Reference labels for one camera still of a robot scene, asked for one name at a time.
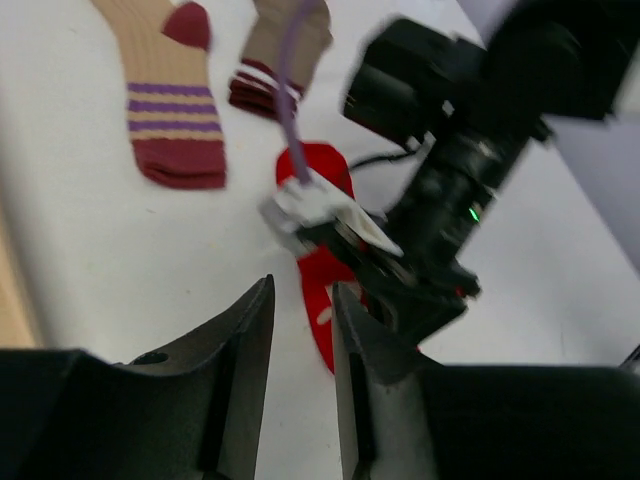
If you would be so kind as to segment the red patterned sock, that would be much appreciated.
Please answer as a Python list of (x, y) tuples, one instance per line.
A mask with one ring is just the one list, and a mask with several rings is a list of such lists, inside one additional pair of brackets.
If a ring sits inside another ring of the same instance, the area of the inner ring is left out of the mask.
[[(341, 153), (327, 143), (304, 142), (303, 149), (310, 168), (355, 197), (347, 162)], [(324, 364), (334, 373), (331, 287), (343, 282), (362, 297), (360, 285), (353, 272), (324, 246), (298, 257), (296, 263), (313, 339)]]

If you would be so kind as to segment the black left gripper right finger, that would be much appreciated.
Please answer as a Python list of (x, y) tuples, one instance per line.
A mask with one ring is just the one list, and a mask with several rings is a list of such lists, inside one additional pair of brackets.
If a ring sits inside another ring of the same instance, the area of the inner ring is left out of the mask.
[(628, 369), (443, 366), (332, 290), (346, 479), (635, 479), (639, 378)]

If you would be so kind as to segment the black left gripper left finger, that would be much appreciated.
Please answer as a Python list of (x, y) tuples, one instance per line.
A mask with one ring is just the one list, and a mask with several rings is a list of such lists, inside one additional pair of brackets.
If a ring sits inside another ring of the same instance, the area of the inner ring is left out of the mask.
[(1, 353), (5, 479), (251, 479), (275, 284), (128, 364), (83, 350)]

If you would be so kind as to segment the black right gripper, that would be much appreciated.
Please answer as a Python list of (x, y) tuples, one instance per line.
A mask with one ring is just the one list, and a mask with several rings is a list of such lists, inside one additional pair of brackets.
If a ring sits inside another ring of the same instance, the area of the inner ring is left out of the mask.
[(303, 226), (299, 238), (327, 247), (347, 265), (373, 318), (415, 346), (463, 315), (466, 302), (480, 295), (477, 275), (458, 262), (415, 269), (339, 220)]

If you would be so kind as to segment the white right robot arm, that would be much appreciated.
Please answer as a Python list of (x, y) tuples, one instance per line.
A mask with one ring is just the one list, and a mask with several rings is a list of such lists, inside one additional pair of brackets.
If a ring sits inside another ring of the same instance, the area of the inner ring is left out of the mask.
[(406, 18), (366, 45), (344, 116), (400, 146), (434, 137), (376, 245), (345, 221), (305, 226), (354, 272), (375, 318), (419, 343), (480, 287), (457, 254), (544, 117), (601, 121), (639, 44), (635, 1), (518, 1), (482, 46)]

